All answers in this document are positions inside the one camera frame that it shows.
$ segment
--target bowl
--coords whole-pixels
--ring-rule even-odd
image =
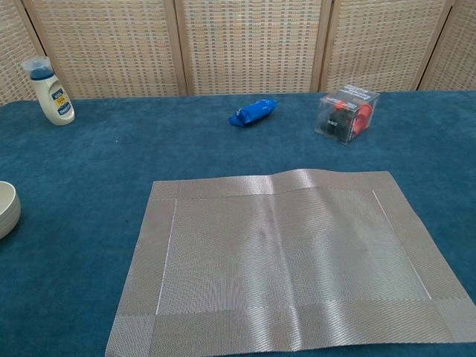
[[[20,200],[15,187],[0,181],[0,239],[15,227],[20,218]]]

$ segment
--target teal table surface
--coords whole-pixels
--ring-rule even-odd
[[[476,300],[476,92],[384,93],[348,146],[313,132],[322,95],[75,100],[62,127],[37,102],[1,107],[0,180],[15,185],[22,215],[0,240],[0,356],[104,355],[157,180],[387,170]],[[279,102],[271,116],[228,123],[264,97]],[[263,356],[368,355],[476,356],[476,344]]]

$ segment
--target woven screen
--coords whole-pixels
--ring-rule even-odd
[[[27,8],[73,97],[164,96],[179,94],[166,1],[30,0]]]
[[[464,0],[454,11],[421,89],[476,90],[476,1]]]
[[[337,0],[321,89],[415,89],[447,9],[446,0]]]
[[[11,0],[0,0],[0,34],[0,106],[35,99],[20,62],[36,55],[36,50]]]
[[[177,5],[189,93],[309,91],[320,1],[178,0]]]

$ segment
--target bottle label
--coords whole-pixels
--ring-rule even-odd
[[[58,89],[51,95],[51,97],[57,105],[59,115],[66,114],[69,109],[71,109],[71,104],[69,103],[68,96],[62,89]]]

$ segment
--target plastic container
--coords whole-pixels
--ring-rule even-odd
[[[322,97],[315,131],[347,145],[370,126],[378,98],[351,85]]]
[[[30,75],[39,105],[54,125],[66,125],[74,120],[74,109],[60,80],[54,74],[50,59],[33,57],[22,62]]]

